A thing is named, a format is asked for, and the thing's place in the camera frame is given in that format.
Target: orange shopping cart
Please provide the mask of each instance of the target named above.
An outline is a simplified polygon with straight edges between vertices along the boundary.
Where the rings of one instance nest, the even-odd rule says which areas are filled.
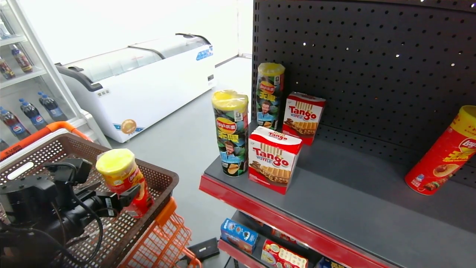
[[[2,151],[0,160],[15,157],[21,149],[36,145],[36,141],[59,129],[66,129],[71,133],[59,134],[42,144],[37,144],[17,159],[9,159],[8,163],[1,167],[0,185],[11,180],[13,174],[16,177],[49,175],[42,165],[47,162],[57,162],[65,158],[83,158],[95,163],[99,154],[109,150],[93,143],[69,123],[55,122]],[[104,235],[101,248],[89,263],[89,267],[169,268],[177,267],[176,264],[181,257],[187,256],[191,260],[188,267],[200,268],[200,261],[186,248],[192,233],[185,227],[184,219],[175,213],[177,204],[171,197],[173,188],[179,182],[178,175],[138,159],[136,162],[149,185],[150,193],[155,200],[154,205],[140,219],[133,219],[127,213],[121,213],[116,218],[102,218]],[[97,182],[102,182],[102,176],[93,165],[86,183],[92,185]],[[108,191],[104,184],[101,184],[98,190]],[[0,213],[0,217],[5,218],[3,212]],[[87,225],[82,237],[85,237],[83,241],[69,248],[72,255],[78,259],[86,259],[93,252],[98,240],[98,227],[93,223]],[[63,265],[78,267],[67,259]]]

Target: lay's chips can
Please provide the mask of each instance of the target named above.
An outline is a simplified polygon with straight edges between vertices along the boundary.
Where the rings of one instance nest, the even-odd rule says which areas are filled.
[[[278,63],[262,63],[258,66],[256,85],[256,111],[258,125],[276,130],[279,121],[279,105],[284,89],[284,66]]]
[[[430,196],[476,154],[476,106],[461,107],[446,131],[405,176],[414,191]]]
[[[124,208],[132,217],[144,216],[154,204],[144,175],[136,164],[135,155],[129,149],[112,149],[100,154],[96,169],[103,176],[106,186],[114,193],[121,194],[134,185],[140,185],[132,203]]]
[[[212,105],[223,172],[238,177],[248,169],[248,96],[217,91]]]

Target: chest freezer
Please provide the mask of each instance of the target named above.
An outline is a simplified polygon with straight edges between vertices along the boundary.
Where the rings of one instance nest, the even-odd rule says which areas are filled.
[[[213,47],[177,34],[57,64],[81,108],[123,143],[216,86]]]

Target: red shelf edge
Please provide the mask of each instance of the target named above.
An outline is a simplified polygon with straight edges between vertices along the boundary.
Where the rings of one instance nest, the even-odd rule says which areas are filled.
[[[320,254],[352,268],[390,268],[395,267],[362,250],[321,233],[301,221],[291,218],[262,202],[240,193],[236,189],[218,182],[204,174],[199,190],[227,203],[228,205],[283,231]]]
[[[249,268],[266,268],[266,266],[256,262],[253,258],[248,256],[243,251],[233,247],[232,245],[228,244],[227,242],[224,242],[221,239],[218,242],[218,248],[222,251],[225,251],[226,253],[228,253],[228,255],[237,260],[239,263],[242,263]]]

